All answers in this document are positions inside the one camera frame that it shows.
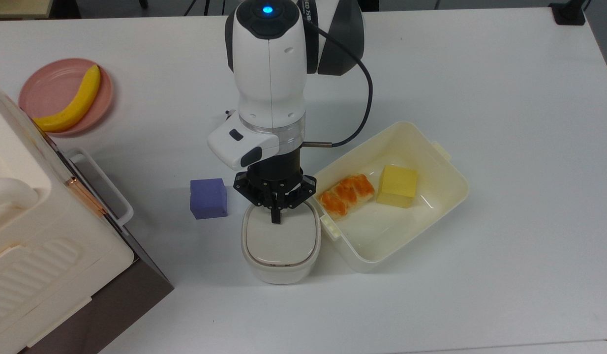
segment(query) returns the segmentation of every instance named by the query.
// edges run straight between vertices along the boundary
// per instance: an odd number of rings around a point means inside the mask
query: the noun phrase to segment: plastic box
[[[415,125],[400,121],[315,175],[313,203],[322,232],[353,270],[371,271],[467,197],[467,181],[450,164],[449,155],[436,146]],[[317,202],[321,193],[356,173],[366,175],[377,194],[387,164],[418,171],[417,193],[410,208],[378,204],[374,197],[334,221]]]

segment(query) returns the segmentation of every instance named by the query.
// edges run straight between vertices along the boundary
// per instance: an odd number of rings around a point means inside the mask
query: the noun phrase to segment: banana
[[[34,118],[34,123],[44,132],[62,132],[70,129],[90,109],[99,87],[100,69],[98,65],[92,65],[85,72],[81,85],[78,87],[78,92],[76,92],[76,96],[69,105],[57,114]]]

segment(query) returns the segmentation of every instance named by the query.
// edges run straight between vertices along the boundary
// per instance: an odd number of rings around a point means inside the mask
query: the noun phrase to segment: yellow cube
[[[376,202],[400,208],[411,206],[418,184],[418,171],[387,165],[380,176]]]

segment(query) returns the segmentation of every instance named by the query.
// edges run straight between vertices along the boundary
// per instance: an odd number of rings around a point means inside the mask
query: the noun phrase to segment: purple block
[[[189,210],[196,219],[227,216],[227,190],[220,178],[189,182]]]

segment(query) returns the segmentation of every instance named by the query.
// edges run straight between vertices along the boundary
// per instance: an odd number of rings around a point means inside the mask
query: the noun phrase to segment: white table
[[[302,151],[308,174],[405,119],[452,155],[465,202],[373,274],[323,242],[301,284],[245,264],[248,206],[195,220],[191,179],[234,173],[207,135],[236,106],[225,18],[0,23],[0,86],[69,57],[115,81],[111,114],[63,148],[90,151],[135,207],[128,224],[176,289],[105,352],[391,353],[607,339],[607,67],[589,28],[549,9],[366,14],[370,122]],[[307,137],[360,122],[366,83],[310,76]]]
[[[444,350],[428,352],[428,354],[607,354],[607,341]]]

